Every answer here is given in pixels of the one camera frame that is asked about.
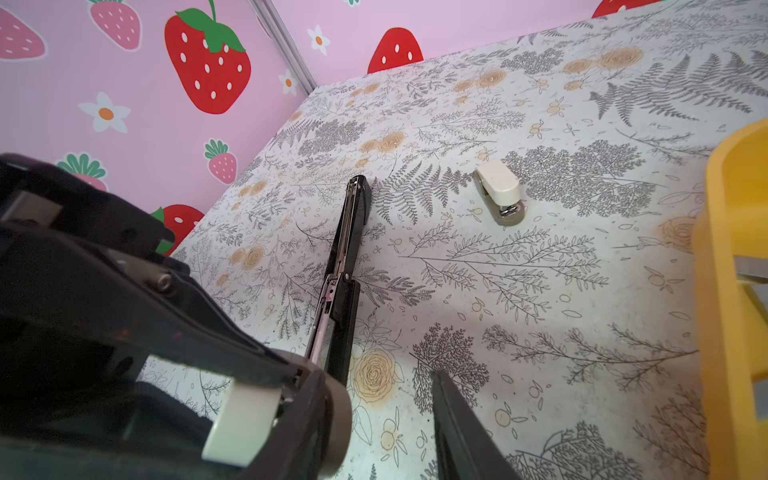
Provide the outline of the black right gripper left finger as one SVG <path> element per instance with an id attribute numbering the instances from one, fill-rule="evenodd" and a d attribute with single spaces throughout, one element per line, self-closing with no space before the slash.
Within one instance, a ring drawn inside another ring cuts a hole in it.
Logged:
<path id="1" fill-rule="evenodd" d="M 320 479 L 346 384 L 243 332 L 158 252 L 164 223 L 52 164 L 1 158 L 1 475 Z"/>

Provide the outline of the black long stapler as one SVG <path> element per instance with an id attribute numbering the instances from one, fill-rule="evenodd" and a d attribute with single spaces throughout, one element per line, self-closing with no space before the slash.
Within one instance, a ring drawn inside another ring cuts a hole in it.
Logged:
<path id="1" fill-rule="evenodd" d="M 344 205 L 324 273 L 305 358 L 345 385 L 351 364 L 360 282 L 354 269 L 372 203 L 363 175 L 346 186 Z"/>

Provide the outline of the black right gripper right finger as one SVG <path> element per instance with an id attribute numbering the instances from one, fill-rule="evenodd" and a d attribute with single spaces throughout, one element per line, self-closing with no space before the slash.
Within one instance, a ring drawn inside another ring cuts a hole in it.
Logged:
<path id="1" fill-rule="evenodd" d="M 438 478 L 519 480 L 448 373 L 431 378 Z"/>

